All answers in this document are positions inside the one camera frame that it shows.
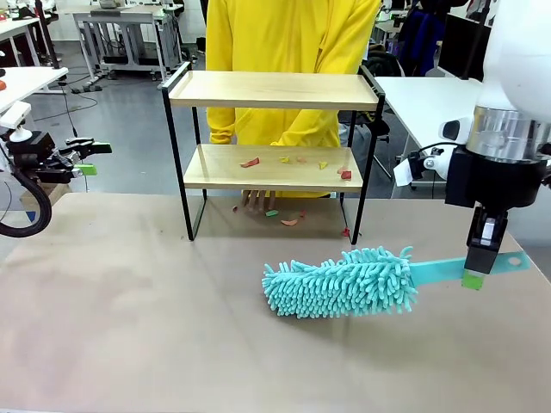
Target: two-tier wooden shelf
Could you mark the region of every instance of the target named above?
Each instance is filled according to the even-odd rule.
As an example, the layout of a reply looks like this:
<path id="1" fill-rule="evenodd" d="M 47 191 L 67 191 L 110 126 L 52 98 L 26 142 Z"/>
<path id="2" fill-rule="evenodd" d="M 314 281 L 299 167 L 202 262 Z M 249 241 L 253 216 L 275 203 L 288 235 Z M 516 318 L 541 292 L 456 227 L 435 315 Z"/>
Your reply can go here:
<path id="1" fill-rule="evenodd" d="M 361 68 L 360 73 L 332 75 L 192 71 L 190 64 L 186 64 L 173 74 L 162 91 L 189 239 L 195 239 L 205 203 L 195 222 L 192 222 L 186 188 L 202 189 L 205 202 L 207 189 L 335 191 L 341 194 L 341 204 L 344 193 L 360 194 L 356 225 L 351 238 L 352 243 L 356 244 L 376 141 L 375 138 L 371 139 L 366 172 L 362 177 L 350 149 L 356 111 L 375 112 L 375 116 L 381 117 L 384 106 L 384 94 L 374 92 L 375 81 L 369 72 Z M 185 174 L 180 162 L 172 106 L 190 107 L 193 114 L 197 147 Z M 351 110 L 349 145 L 344 148 L 203 145 L 197 107 Z M 255 157 L 260 158 L 260 164 L 241 168 L 241 163 Z M 282 163 L 281 157 L 302 157 L 307 162 Z M 327 162 L 328 165 L 321 170 L 319 162 Z M 352 171 L 351 180 L 341 179 L 337 173 L 341 167 Z"/>

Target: finger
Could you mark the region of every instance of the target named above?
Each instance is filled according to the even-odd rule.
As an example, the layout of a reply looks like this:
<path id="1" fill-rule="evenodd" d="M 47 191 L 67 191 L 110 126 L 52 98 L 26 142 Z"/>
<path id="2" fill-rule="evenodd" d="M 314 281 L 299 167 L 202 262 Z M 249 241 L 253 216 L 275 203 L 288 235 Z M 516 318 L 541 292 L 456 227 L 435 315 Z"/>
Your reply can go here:
<path id="1" fill-rule="evenodd" d="M 268 210 L 271 211 L 272 209 L 274 209 L 275 205 L 276 205 L 276 192 L 275 191 L 269 191 Z"/>
<path id="2" fill-rule="evenodd" d="M 264 201 L 266 200 L 266 191 L 260 191 L 260 195 L 258 196 L 258 210 L 263 213 L 264 212 Z"/>
<path id="3" fill-rule="evenodd" d="M 249 211 L 252 213 L 257 208 L 258 191 L 251 191 L 251 198 L 249 199 Z"/>
<path id="4" fill-rule="evenodd" d="M 241 203 L 243 204 L 244 207 L 247 206 L 250 195 L 251 195 L 251 191 L 243 191 L 243 198 L 241 198 Z"/>

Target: brown tabletop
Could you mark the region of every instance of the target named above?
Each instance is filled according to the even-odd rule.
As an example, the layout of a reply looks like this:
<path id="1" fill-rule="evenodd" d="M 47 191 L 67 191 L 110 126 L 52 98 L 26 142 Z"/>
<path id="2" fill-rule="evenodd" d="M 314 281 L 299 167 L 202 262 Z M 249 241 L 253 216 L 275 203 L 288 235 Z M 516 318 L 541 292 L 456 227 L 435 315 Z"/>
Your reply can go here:
<path id="1" fill-rule="evenodd" d="M 211 198 L 194 243 L 178 198 L 68 194 L 0 274 L 0 407 L 101 412 L 547 412 L 551 287 L 534 266 L 419 288 L 413 313 L 297 320 L 263 265 L 349 250 L 335 200 L 251 217 Z M 355 202 L 347 200 L 350 212 Z M 306 209 L 296 227 L 279 219 Z M 369 200 L 358 247 L 464 256 L 472 211 Z M 519 250 L 507 235 L 503 251 Z"/>

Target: bottom shelf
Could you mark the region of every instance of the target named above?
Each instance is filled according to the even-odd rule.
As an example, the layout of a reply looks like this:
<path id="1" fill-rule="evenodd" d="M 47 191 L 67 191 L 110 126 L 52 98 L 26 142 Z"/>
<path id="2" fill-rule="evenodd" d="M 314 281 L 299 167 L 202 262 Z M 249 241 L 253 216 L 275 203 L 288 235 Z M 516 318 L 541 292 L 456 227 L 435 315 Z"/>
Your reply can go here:
<path id="1" fill-rule="evenodd" d="M 240 166 L 256 157 L 258 165 Z M 338 174 L 341 168 L 352 172 L 349 181 Z M 198 145 L 183 181 L 187 188 L 346 193 L 360 192 L 363 183 L 350 148 L 256 145 Z"/>

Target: silver metal cylinder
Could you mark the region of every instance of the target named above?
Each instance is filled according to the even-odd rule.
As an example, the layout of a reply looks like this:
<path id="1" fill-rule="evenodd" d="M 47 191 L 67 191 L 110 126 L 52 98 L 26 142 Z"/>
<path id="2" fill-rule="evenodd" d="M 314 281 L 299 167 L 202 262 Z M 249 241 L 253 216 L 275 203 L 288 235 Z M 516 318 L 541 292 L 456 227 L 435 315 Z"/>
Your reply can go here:
<path id="1" fill-rule="evenodd" d="M 476 107 L 467 150 L 496 162 L 533 163 L 549 159 L 539 150 L 551 141 L 551 125 L 514 110 Z"/>

